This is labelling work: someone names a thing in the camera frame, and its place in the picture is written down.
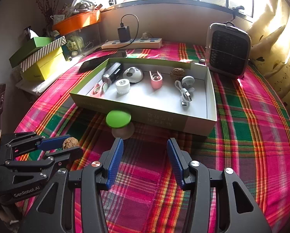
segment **portable heater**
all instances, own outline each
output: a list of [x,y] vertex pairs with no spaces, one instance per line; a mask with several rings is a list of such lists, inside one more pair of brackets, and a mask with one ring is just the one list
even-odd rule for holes
[[229,24],[232,23],[210,25],[206,38],[205,63],[210,70],[237,79],[245,72],[251,40],[245,31]]

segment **walnut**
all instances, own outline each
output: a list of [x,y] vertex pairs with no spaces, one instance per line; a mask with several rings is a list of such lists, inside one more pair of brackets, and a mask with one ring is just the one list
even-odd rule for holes
[[78,140],[74,137],[69,137],[63,142],[62,149],[68,149],[75,146],[79,146]]
[[170,73],[171,78],[176,81],[181,81],[185,76],[185,70],[182,68],[174,68]]

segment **white wall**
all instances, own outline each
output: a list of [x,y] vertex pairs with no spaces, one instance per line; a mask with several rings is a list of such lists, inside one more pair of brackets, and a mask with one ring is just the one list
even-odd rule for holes
[[[201,46],[206,44],[210,24],[225,23],[232,19],[229,13],[188,4],[157,3],[128,6],[101,13],[102,22],[99,27],[102,41],[118,40],[117,28],[120,27],[120,19],[125,14],[134,14],[138,17],[138,37],[147,31],[165,41]],[[130,27],[131,38],[134,38],[137,29],[135,17],[126,16],[123,23]],[[247,30],[251,26],[251,22],[239,17],[233,23],[242,30]]]
[[35,0],[2,0],[0,3],[0,83],[6,83],[4,111],[1,116],[3,133],[14,132],[30,108],[20,89],[11,77],[9,58],[21,47],[18,39],[27,26],[38,34],[45,27],[45,20]]

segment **green round cap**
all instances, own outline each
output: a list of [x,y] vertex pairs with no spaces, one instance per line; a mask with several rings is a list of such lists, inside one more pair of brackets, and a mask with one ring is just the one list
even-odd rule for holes
[[127,126],[130,121],[130,113],[121,110],[112,110],[106,116],[106,124],[113,129],[123,128]]

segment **window frame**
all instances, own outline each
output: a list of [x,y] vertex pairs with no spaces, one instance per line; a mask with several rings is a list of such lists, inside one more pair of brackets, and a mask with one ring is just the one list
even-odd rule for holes
[[[136,1],[130,1],[130,2],[124,2],[124,3],[116,3],[116,0],[114,0],[115,4],[108,8],[105,8],[103,11],[108,11],[108,10],[113,10],[113,9],[123,8],[123,7],[128,7],[128,6],[134,6],[134,5],[141,5],[141,4],[179,3],[179,4],[190,4],[190,5],[211,8],[211,9],[220,10],[220,11],[232,14],[232,9],[229,8],[229,0],[225,0],[225,2],[226,2],[225,6],[221,6],[214,3],[203,2],[200,0],[136,0]],[[238,17],[243,18],[250,22],[254,22],[253,15],[254,15],[254,0],[252,0],[251,16],[245,15],[242,12],[239,12],[237,14]]]

